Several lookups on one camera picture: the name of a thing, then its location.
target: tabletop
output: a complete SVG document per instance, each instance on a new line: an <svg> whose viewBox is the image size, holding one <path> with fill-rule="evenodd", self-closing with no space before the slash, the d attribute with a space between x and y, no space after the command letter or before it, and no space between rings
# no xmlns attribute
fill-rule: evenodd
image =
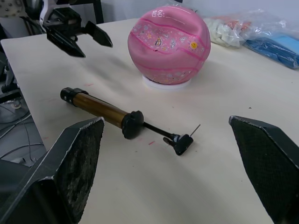
<svg viewBox="0 0 299 224"><path fill-rule="evenodd" d="M194 144L177 156L162 136L134 140L105 123L93 187L80 223L271 224L242 164L230 115L280 127L299 144L299 73L247 49L212 44L191 84L179 91L148 88L134 66L127 37L136 20L101 24L114 47L79 36L86 58L74 58L45 35L2 40L38 131L49 150L64 128L92 118L60 99L81 88Z"/></svg>

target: pink basketball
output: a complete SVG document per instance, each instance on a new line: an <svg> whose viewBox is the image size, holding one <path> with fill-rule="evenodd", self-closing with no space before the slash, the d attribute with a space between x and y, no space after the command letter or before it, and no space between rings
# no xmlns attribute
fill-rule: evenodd
<svg viewBox="0 0 299 224"><path fill-rule="evenodd" d="M160 84L184 83L195 76L210 54L210 34L192 10L164 6L143 15L128 37L135 66Z"/></svg>

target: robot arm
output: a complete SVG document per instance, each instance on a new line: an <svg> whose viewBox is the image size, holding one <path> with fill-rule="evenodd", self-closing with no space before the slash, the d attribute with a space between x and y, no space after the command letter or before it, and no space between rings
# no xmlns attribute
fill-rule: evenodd
<svg viewBox="0 0 299 224"><path fill-rule="evenodd" d="M71 56L85 57L77 45L77 35L89 34L107 47L113 47L108 34L92 22L81 27L81 17L72 8L77 0L5 0L0 2L0 17L25 16L39 20L47 39Z"/></svg>

